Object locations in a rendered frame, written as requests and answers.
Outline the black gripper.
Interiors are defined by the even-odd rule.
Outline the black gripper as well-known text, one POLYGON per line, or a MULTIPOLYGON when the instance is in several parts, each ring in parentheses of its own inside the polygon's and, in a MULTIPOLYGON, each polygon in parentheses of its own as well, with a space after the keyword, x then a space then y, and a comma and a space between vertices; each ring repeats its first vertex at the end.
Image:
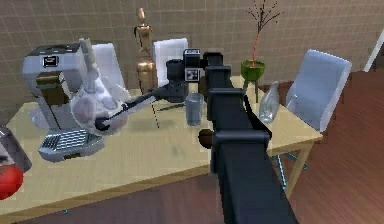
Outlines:
POLYGON ((100 117, 95 120, 95 128, 107 131, 112 123, 128 116, 151 103, 165 97, 170 103, 183 103, 189 93, 188 83, 185 81, 184 62, 181 59, 172 59, 166 62, 167 79, 169 83, 158 87, 141 96, 130 99, 122 104, 122 109, 111 117, 100 117))

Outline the clear round glass vase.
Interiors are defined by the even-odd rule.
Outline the clear round glass vase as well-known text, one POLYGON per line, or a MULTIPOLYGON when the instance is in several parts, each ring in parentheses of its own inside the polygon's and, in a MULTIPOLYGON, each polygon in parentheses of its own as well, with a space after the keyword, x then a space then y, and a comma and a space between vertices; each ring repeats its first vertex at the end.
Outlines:
POLYGON ((78 92, 70 101, 71 113, 75 121, 90 133, 99 136, 113 135, 126 125, 128 116, 114 121, 107 131, 97 130, 95 120, 100 117, 111 117, 120 111, 123 101, 113 99, 102 82, 91 40, 81 38, 79 43, 84 54, 86 75, 78 92))

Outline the bronze figure statue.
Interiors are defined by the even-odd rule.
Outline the bronze figure statue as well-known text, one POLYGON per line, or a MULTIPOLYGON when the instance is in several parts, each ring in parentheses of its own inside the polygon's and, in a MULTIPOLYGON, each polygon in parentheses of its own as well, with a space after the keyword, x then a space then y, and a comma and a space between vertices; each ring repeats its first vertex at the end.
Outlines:
POLYGON ((138 25, 134 28, 135 38, 139 44, 139 56, 136 70, 139 87, 142 93, 147 93, 158 86, 156 63, 152 57, 152 27, 146 23, 145 11, 137 11, 138 25))

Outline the light wooden table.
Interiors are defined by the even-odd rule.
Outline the light wooden table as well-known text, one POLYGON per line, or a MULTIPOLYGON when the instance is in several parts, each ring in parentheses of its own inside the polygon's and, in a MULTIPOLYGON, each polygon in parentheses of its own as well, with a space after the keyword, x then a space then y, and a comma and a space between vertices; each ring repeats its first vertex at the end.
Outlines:
POLYGON ((105 147, 92 156, 51 163, 37 152, 46 131, 36 128, 24 104, 8 128, 32 161, 24 182, 12 197, 0 201, 0 224, 11 224, 124 194, 140 191, 209 171, 210 153, 198 133, 212 123, 186 124, 185 110, 170 110, 159 101, 129 117, 128 124, 105 138, 105 147))

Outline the clear glass cup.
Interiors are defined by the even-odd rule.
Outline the clear glass cup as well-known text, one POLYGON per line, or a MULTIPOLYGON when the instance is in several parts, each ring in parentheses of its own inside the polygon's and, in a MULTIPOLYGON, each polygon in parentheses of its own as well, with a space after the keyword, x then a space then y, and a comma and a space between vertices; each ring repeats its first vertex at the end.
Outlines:
POLYGON ((186 122, 189 126, 201 124, 204 97, 200 93, 190 93, 185 99, 186 122))

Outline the dark brown ball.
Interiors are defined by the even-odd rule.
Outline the dark brown ball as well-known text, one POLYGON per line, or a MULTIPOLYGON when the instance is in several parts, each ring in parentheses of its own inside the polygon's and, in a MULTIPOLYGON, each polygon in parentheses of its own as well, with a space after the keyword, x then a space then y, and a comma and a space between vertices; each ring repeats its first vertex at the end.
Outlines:
POLYGON ((202 147, 211 149, 213 144, 213 131, 211 129, 201 129, 198 133, 198 140, 202 147))

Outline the grey coffee machine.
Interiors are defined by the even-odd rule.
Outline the grey coffee machine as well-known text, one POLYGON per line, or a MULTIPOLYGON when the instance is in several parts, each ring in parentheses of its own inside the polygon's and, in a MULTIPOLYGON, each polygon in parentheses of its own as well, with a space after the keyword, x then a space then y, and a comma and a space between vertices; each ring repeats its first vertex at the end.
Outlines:
POLYGON ((39 46, 24 58, 23 78, 48 124, 39 147, 44 160, 90 156, 104 147, 104 139, 83 129, 71 113, 71 94, 86 74, 79 43, 39 46))

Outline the twig plant in green pot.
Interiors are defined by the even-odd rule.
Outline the twig plant in green pot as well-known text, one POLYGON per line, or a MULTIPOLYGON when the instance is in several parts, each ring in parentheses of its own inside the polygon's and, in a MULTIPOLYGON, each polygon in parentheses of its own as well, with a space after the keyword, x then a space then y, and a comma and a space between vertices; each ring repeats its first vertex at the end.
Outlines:
POLYGON ((256 101, 259 101, 258 82, 266 69, 266 64, 256 59, 258 42, 262 30, 271 22, 277 23, 277 18, 283 14, 283 11, 276 11, 277 7, 278 0, 273 0, 273 3, 270 6, 267 5, 267 0, 262 0, 261 3, 258 3, 257 0, 253 0, 253 7, 249 7, 246 10, 246 12, 255 20, 256 35, 252 45, 251 58, 242 61, 240 64, 241 77, 243 78, 244 91, 247 91, 250 84, 254 85, 256 101))

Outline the dark grey cylinder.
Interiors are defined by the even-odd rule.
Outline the dark grey cylinder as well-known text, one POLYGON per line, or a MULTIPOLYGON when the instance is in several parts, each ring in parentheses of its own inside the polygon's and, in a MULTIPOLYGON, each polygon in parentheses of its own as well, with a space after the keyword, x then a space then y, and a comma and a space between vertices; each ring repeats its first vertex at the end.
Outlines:
POLYGON ((23 172, 32 167, 32 162, 12 131, 0 125, 0 166, 15 165, 23 172))

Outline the clear glass bottle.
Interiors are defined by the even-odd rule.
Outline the clear glass bottle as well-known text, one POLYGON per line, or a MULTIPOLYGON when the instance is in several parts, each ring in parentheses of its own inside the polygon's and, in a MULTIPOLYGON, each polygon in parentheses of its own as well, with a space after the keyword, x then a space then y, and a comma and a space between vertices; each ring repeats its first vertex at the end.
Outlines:
POLYGON ((272 123, 279 110, 279 82, 274 81, 263 95, 259 106, 259 119, 263 123, 272 123))

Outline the red apple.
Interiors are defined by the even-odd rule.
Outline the red apple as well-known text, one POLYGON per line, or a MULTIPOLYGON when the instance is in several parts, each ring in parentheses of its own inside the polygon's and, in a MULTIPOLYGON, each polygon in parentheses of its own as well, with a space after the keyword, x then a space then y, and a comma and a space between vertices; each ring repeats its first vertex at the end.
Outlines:
POLYGON ((23 184, 24 173, 15 165, 0 166, 0 200, 11 197, 23 184))

